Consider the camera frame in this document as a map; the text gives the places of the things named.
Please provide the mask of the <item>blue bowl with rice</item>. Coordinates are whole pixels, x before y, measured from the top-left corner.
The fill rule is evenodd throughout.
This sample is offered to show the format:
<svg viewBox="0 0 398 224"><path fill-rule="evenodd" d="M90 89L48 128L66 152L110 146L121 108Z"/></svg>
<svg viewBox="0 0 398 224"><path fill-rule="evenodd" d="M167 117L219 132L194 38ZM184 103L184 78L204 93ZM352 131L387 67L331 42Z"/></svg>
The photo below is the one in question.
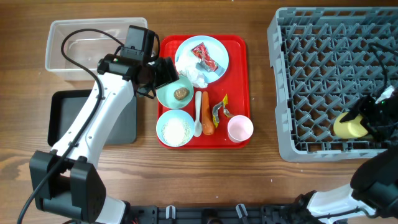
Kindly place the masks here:
<svg viewBox="0 0 398 224"><path fill-rule="evenodd" d="M186 145L193 137L193 118L183 110L168 110L157 120L156 134L168 147Z"/></svg>

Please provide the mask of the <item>grey dishwasher rack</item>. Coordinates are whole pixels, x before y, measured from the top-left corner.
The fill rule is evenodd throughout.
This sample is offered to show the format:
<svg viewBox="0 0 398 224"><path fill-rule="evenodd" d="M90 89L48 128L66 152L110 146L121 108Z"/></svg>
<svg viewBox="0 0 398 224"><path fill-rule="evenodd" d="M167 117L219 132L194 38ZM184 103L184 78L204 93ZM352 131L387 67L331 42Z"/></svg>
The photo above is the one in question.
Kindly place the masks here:
<svg viewBox="0 0 398 224"><path fill-rule="evenodd" d="M397 85L396 7L282 7L267 29L279 154L289 162L367 159L397 139L341 139L333 123L384 76Z"/></svg>

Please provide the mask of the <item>clear plastic bin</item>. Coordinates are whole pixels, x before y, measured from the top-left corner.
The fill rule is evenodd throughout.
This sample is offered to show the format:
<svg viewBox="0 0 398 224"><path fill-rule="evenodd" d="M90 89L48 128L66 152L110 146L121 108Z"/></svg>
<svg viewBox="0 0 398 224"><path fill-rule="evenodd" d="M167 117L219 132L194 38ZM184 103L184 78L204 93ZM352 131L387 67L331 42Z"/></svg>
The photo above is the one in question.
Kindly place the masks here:
<svg viewBox="0 0 398 224"><path fill-rule="evenodd" d="M98 29L125 42L130 25L146 28L147 20L143 17L120 17L52 22L45 54L46 70L66 81L91 80L86 71L67 61L61 54L60 49L65 37L80 29ZM104 34L80 32L66 41L64 51L68 57L96 73L99 60L113 53L118 46L117 42Z"/></svg>

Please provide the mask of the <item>orange carrot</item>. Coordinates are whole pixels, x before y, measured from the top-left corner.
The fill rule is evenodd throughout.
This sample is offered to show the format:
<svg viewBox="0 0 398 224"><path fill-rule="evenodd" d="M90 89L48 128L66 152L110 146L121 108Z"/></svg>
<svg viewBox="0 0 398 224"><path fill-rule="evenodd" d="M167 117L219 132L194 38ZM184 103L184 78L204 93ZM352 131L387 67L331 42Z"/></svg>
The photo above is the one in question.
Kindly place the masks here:
<svg viewBox="0 0 398 224"><path fill-rule="evenodd" d="M212 135L215 132L207 91L204 91L201 97L201 125L204 135Z"/></svg>

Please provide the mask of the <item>black plastic tray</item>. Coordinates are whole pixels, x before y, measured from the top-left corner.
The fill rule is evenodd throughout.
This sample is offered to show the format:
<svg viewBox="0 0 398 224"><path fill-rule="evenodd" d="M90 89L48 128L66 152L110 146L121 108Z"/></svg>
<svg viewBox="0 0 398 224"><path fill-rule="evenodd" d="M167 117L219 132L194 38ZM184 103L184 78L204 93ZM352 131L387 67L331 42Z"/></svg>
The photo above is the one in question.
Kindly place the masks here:
<svg viewBox="0 0 398 224"><path fill-rule="evenodd" d="M49 146L53 146L68 131L90 93L90 90L68 90L53 94L47 136ZM137 99L133 98L117 118L105 144L132 144L136 137Z"/></svg>

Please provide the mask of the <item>white tissue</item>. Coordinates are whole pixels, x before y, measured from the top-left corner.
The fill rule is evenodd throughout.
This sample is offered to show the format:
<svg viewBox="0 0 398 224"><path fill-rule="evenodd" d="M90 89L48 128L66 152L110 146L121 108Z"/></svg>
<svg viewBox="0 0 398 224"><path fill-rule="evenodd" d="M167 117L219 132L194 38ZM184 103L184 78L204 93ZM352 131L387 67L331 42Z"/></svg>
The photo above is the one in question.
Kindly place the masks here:
<svg viewBox="0 0 398 224"><path fill-rule="evenodd" d="M185 52L179 56L175 67L180 75L183 75L189 79L191 84L196 88L206 88L208 86L205 81L205 76L201 72L197 65L201 60L194 56L191 52Z"/></svg>

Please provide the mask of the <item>green bowl with food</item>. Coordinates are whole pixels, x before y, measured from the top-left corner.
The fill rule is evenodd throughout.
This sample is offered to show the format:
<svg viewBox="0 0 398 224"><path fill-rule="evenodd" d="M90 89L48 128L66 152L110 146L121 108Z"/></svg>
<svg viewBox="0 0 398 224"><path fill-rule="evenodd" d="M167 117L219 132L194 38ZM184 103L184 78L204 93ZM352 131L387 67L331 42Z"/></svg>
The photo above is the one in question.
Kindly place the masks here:
<svg viewBox="0 0 398 224"><path fill-rule="evenodd" d="M174 98L174 91L182 87L189 89L190 94L182 101L178 101ZM156 93L159 103L168 109L182 109L186 107L189 102L191 102L194 95L193 85L187 77L182 75L179 75L177 81L159 88Z"/></svg>

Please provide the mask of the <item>pink plastic cup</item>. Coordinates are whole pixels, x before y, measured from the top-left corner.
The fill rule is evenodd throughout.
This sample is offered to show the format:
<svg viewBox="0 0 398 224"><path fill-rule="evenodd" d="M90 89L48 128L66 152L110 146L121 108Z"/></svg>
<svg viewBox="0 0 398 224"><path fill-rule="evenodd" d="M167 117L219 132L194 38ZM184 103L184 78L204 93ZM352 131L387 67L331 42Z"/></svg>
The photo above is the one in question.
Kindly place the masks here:
<svg viewBox="0 0 398 224"><path fill-rule="evenodd" d="M232 142L243 142L248 140L253 132L254 126L252 121L244 115L233 116L227 125L228 137Z"/></svg>

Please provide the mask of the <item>brown food lump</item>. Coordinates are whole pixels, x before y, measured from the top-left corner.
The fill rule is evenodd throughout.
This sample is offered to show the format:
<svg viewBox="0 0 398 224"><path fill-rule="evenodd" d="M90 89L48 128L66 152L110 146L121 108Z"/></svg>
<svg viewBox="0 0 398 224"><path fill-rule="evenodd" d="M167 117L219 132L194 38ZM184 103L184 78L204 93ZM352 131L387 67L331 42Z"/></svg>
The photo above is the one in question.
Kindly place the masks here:
<svg viewBox="0 0 398 224"><path fill-rule="evenodd" d="M179 89L176 89L174 91L174 98L178 101L182 101L183 99L185 99L188 95L190 94L189 89L182 87Z"/></svg>

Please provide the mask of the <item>light blue plate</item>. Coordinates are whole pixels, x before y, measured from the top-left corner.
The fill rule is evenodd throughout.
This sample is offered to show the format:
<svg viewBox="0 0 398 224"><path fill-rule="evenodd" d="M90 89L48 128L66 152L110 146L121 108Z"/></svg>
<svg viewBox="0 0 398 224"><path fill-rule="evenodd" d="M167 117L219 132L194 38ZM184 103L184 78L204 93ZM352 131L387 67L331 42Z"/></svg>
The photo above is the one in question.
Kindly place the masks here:
<svg viewBox="0 0 398 224"><path fill-rule="evenodd" d="M179 56L185 52L191 52L191 49L200 43L204 43L208 49L210 57L218 63L218 69L215 72L207 72L200 64L197 68L203 72L207 84L219 80L228 70L229 55L226 47L217 39L207 35L196 35L183 41L175 54L175 63Z"/></svg>

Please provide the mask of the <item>yellow snack wrapper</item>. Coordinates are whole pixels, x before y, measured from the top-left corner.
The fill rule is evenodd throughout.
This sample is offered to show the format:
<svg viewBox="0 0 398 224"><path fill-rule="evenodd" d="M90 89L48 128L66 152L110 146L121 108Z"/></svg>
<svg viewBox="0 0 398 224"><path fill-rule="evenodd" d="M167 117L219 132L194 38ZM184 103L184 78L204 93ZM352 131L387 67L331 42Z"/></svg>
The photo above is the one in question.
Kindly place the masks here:
<svg viewBox="0 0 398 224"><path fill-rule="evenodd" d="M228 95L225 94L223 100L221 102L219 102L218 104L214 105L213 109L212 109L212 120L213 120L213 124L215 126L215 128L218 127L219 123L220 123L220 118L218 116L218 111L220 109L223 110L223 114L227 117L227 118L232 118L234 115L231 114L229 112L229 110L226 108L226 105L228 104Z"/></svg>

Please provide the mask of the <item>yellow plastic cup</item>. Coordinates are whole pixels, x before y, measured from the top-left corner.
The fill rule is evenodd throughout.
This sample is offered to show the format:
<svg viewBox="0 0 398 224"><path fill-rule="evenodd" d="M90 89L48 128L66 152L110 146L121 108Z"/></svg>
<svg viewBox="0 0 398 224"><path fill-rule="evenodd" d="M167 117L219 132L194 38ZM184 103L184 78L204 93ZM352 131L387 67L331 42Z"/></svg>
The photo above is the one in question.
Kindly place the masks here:
<svg viewBox="0 0 398 224"><path fill-rule="evenodd" d="M339 115L333 125L333 130L336 136L341 139L355 139L361 138L368 134L368 131L361 125L363 117L359 114L351 121L342 122L341 120L348 112Z"/></svg>

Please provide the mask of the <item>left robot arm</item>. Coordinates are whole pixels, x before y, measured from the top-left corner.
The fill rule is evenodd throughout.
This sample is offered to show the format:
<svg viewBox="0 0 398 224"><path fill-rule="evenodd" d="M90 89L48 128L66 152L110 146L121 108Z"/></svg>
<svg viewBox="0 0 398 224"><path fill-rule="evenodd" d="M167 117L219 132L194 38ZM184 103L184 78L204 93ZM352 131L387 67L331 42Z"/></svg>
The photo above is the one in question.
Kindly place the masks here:
<svg viewBox="0 0 398 224"><path fill-rule="evenodd" d="M98 62L93 89L68 131L49 152L29 162L33 191L27 203L69 222L131 223L130 204L110 197L97 167L105 142L123 109L136 96L150 99L178 80L171 58L152 30L129 26L116 51Z"/></svg>

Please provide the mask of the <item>red snack wrapper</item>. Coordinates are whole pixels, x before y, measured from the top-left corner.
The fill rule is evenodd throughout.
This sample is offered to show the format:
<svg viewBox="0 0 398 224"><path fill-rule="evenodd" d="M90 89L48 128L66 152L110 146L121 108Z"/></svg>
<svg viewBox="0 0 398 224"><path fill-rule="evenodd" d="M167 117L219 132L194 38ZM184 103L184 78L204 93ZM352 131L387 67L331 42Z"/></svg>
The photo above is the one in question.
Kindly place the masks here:
<svg viewBox="0 0 398 224"><path fill-rule="evenodd" d="M218 69L218 63L210 57L208 49L203 42L192 48L191 53L200 60L200 65L207 72L215 72Z"/></svg>

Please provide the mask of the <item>red serving tray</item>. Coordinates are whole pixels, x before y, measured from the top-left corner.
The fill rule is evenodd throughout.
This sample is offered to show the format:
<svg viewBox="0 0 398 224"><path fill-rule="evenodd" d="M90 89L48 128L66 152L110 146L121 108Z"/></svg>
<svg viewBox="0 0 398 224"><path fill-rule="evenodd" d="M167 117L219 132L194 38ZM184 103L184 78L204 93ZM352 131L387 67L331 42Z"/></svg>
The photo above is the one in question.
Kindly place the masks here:
<svg viewBox="0 0 398 224"><path fill-rule="evenodd" d="M160 55L171 57L175 61L175 54L180 44L195 35L170 35L166 37L160 45ZM229 66L226 73L217 81L208 84L205 91L209 94L210 105L214 106L220 102L225 94L228 95L226 105L232 114L245 115L251 117L249 86L248 86L248 63L246 55L246 43L237 35L233 34L213 34L208 35L220 41L227 49L229 55ZM219 114L220 124L211 136L202 134L193 137L186 145L180 149L239 149L244 147L248 141L239 143L232 142L228 137L227 125L229 119Z"/></svg>

